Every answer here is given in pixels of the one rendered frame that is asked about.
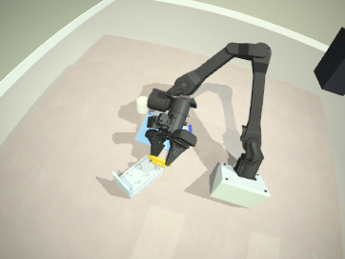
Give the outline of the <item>light blue flat mat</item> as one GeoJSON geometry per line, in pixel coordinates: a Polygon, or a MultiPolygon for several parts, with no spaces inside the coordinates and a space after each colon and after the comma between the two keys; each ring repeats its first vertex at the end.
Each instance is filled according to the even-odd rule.
{"type": "MultiPolygon", "coordinates": [[[[154,128],[147,128],[147,120],[148,120],[148,116],[158,116],[156,114],[153,114],[153,113],[150,113],[148,112],[139,132],[137,133],[136,135],[136,139],[135,141],[139,142],[139,143],[143,143],[143,144],[146,144],[146,145],[151,145],[150,141],[147,139],[147,137],[145,137],[145,132],[146,130],[158,130],[158,129],[154,129],[154,128]]],[[[159,131],[159,130],[158,130],[159,131]]],[[[164,143],[165,148],[163,150],[166,150],[166,151],[169,151],[169,148],[170,148],[170,142],[169,140],[166,140],[166,142],[164,143]]]]}

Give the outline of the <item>yellow plate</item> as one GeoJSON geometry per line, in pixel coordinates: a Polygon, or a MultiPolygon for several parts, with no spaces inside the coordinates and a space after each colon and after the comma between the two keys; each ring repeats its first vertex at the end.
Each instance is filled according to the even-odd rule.
{"type": "Polygon", "coordinates": [[[157,158],[157,157],[154,157],[154,156],[148,156],[148,158],[152,161],[152,163],[158,165],[158,166],[161,166],[161,167],[166,167],[165,166],[165,160],[162,160],[160,158],[157,158]]]}

